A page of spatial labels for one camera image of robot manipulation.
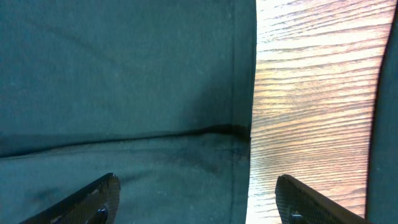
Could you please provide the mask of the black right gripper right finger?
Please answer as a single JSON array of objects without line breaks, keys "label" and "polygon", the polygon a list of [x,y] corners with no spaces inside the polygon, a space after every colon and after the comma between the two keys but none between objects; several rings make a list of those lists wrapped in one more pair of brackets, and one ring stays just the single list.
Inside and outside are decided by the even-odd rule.
[{"label": "black right gripper right finger", "polygon": [[369,224],[291,175],[281,175],[275,202],[282,224]]}]

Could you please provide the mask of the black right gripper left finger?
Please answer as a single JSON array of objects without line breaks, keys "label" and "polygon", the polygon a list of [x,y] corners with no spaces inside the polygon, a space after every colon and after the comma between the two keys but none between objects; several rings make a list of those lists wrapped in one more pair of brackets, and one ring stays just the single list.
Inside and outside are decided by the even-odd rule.
[{"label": "black right gripper left finger", "polygon": [[120,189],[119,178],[105,174],[22,224],[113,224]]}]

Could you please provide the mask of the plain black t-shirt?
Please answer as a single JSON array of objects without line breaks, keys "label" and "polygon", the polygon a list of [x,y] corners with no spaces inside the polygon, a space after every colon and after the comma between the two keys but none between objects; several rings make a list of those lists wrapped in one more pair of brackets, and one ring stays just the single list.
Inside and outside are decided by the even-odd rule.
[{"label": "plain black t-shirt", "polygon": [[1,222],[107,173],[116,223],[244,223],[254,1],[2,1]]}]

